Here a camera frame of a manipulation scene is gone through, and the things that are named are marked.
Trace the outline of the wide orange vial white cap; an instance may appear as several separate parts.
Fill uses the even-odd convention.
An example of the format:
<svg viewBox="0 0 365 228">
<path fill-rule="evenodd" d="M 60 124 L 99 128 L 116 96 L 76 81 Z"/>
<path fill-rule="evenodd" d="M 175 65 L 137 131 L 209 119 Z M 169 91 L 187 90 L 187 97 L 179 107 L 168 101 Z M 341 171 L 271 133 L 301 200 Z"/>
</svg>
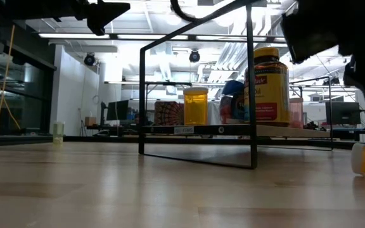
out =
<svg viewBox="0 0 365 228">
<path fill-rule="evenodd" d="M 190 87 L 183 90 L 184 124 L 207 125 L 208 88 Z"/>
</svg>

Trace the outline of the grey cloth cover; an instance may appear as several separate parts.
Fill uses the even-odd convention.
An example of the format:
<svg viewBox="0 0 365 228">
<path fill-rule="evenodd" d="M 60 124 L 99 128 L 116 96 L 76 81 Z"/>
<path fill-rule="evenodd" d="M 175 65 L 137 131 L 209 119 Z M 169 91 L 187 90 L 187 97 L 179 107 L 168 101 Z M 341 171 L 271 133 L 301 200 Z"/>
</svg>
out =
<svg viewBox="0 0 365 228">
<path fill-rule="evenodd" d="M 208 102 L 207 104 L 207 124 L 208 125 L 220 125 L 221 116 L 218 102 Z"/>
</svg>

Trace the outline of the pale green vial white cap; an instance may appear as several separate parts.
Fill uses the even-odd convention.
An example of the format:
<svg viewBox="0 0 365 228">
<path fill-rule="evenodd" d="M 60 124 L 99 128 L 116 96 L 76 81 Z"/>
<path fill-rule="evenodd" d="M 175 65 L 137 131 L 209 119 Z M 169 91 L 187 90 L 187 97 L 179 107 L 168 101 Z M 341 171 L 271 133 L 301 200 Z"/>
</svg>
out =
<svg viewBox="0 0 365 228">
<path fill-rule="evenodd" d="M 60 145 L 63 144 L 64 137 L 64 126 L 63 122 L 56 122 L 53 124 L 53 143 Z"/>
</svg>

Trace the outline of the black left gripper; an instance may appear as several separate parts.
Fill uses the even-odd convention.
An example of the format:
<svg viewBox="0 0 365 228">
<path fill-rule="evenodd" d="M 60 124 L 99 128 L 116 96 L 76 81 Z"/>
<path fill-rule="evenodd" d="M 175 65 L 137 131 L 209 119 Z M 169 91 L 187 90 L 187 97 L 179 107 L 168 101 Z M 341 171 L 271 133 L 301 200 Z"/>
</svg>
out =
<svg viewBox="0 0 365 228">
<path fill-rule="evenodd" d="M 114 19 L 129 11 L 129 3 L 107 3 L 97 0 L 96 3 L 89 3 L 88 0 L 75 0 L 75 18 L 87 20 L 87 26 L 95 35 L 104 35 L 104 27 Z"/>
</svg>

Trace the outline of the black metal table frame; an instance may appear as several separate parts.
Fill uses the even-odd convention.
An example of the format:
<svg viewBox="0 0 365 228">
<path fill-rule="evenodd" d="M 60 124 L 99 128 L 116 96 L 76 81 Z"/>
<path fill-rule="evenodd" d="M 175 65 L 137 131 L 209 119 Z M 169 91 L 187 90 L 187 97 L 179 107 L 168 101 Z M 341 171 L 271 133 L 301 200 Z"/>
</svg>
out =
<svg viewBox="0 0 365 228">
<path fill-rule="evenodd" d="M 73 143 L 137 143 L 136 137 L 80 137 L 65 136 L 65 142 Z M 0 136 L 0 146 L 51 143 L 51 136 Z M 202 139 L 188 137 L 147 137 L 151 144 L 214 144 L 214 145 L 249 145 L 249 139 Z M 259 146 L 312 146 L 319 148 L 351 149 L 354 141 L 329 141 L 314 139 L 259 139 Z"/>
</svg>

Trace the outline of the amber bottle with yellow cap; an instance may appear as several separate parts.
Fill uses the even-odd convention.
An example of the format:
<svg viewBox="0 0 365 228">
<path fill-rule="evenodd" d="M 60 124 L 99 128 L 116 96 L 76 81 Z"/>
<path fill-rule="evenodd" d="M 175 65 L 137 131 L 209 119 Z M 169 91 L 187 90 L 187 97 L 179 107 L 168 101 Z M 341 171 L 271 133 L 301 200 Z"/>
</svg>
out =
<svg viewBox="0 0 365 228">
<path fill-rule="evenodd" d="M 288 67 L 280 62 L 279 50 L 262 47 L 253 53 L 256 121 L 262 125 L 290 124 Z"/>
</svg>

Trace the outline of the large white bottle maroon label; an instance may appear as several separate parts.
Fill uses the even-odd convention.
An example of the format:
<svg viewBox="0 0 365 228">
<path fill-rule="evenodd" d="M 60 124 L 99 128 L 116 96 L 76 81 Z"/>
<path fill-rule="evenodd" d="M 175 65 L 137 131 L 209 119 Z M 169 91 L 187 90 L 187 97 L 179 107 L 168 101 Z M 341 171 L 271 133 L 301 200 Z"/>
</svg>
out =
<svg viewBox="0 0 365 228">
<path fill-rule="evenodd" d="M 302 98 L 290 99 L 290 127 L 292 128 L 302 129 L 304 127 L 303 102 Z"/>
</svg>

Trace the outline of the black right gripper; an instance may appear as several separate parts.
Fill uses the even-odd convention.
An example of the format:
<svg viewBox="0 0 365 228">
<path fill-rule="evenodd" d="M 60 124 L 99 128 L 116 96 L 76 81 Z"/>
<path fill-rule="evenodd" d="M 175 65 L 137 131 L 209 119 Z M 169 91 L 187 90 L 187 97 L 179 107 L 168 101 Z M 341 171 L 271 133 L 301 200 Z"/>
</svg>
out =
<svg viewBox="0 0 365 228">
<path fill-rule="evenodd" d="M 331 0 L 296 0 L 298 8 L 282 14 L 281 28 L 291 61 L 301 64 L 338 44 L 330 18 Z M 343 82 L 355 86 L 365 98 L 365 0 L 338 0 L 345 22 L 340 30 L 339 53 L 351 55 Z"/>
</svg>

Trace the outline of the black monitor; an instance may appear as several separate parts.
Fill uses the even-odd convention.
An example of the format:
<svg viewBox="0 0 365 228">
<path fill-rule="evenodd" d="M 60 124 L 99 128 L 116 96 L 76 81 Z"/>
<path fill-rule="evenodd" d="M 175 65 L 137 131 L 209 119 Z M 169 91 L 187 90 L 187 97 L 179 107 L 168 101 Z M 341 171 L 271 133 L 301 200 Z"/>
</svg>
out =
<svg viewBox="0 0 365 228">
<path fill-rule="evenodd" d="M 326 102 L 326 119 L 333 125 L 357 125 L 361 123 L 359 103 Z"/>
<path fill-rule="evenodd" d="M 106 119 L 107 120 L 126 120 L 129 107 L 129 101 L 116 101 L 108 104 Z"/>
</svg>

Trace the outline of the patterned wall hanging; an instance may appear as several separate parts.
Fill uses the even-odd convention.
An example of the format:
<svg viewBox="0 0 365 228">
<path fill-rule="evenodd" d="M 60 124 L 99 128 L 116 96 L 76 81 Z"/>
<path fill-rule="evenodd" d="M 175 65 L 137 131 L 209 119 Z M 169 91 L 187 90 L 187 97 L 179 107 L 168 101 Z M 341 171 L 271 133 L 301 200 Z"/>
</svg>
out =
<svg viewBox="0 0 365 228">
<path fill-rule="evenodd" d="M 184 105 L 175 101 L 155 102 L 155 125 L 184 125 Z"/>
</svg>

